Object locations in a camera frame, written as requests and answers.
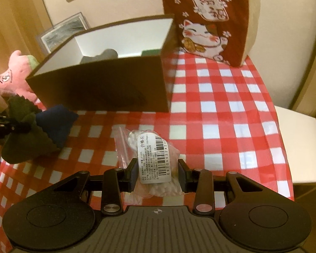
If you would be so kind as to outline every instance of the black circular pad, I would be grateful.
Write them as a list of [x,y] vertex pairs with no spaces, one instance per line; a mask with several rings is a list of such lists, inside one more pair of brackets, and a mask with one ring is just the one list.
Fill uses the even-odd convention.
[[288,221],[288,215],[284,210],[271,205],[253,208],[249,212],[249,218],[256,225],[265,228],[277,228]]
[[301,206],[286,199],[262,204],[251,196],[233,201],[221,211],[219,224],[234,242],[251,250],[278,252],[307,238],[311,220]]
[[51,227],[63,222],[66,216],[66,210],[63,207],[45,204],[30,210],[27,214],[27,220],[38,227]]
[[93,228],[95,213],[84,202],[42,204],[22,201],[9,208],[3,219],[7,237],[34,251],[55,251],[71,246]]

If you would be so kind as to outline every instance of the wall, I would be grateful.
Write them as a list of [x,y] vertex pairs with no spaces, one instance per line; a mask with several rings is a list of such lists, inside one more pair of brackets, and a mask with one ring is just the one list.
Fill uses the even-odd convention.
[[[163,13],[161,0],[44,0],[53,23],[81,11],[90,26]],[[250,57],[274,103],[288,107],[307,69],[316,37],[316,0],[261,0]]]
[[275,105],[287,108],[307,70],[316,38],[316,0],[261,0],[250,57]]

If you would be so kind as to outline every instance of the lucky cat illustration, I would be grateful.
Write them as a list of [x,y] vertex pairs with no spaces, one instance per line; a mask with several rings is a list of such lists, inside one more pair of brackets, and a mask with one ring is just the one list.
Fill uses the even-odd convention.
[[183,36],[185,38],[182,43],[186,52],[217,61],[223,60],[220,52],[226,48],[228,39],[219,37],[215,24],[205,26],[184,20]]

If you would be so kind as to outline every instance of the picture frame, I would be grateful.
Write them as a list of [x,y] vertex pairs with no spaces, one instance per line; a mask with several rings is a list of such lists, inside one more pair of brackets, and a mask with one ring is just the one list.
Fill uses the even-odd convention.
[[70,36],[89,28],[83,14],[79,12],[38,35],[37,41],[45,55],[48,55]]

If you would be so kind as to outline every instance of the white chair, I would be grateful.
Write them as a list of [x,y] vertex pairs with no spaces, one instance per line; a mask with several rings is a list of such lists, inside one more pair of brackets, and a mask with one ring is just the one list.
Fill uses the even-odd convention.
[[278,106],[275,109],[293,184],[314,185],[306,195],[316,189],[316,119]]

